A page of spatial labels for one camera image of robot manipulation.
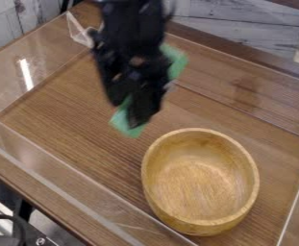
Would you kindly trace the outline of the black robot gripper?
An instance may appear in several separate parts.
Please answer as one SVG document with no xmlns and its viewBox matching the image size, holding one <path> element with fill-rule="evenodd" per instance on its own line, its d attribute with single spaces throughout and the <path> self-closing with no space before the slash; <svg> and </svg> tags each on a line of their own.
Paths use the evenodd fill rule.
<svg viewBox="0 0 299 246">
<path fill-rule="evenodd" d="M 127 121 L 131 129 L 150 122 L 168 92 L 170 59 L 162 51 L 172 13 L 162 0 L 93 0 L 102 26 L 89 31 L 102 86 L 110 103 L 122 104 L 129 79 L 141 81 L 131 92 Z"/>
</svg>

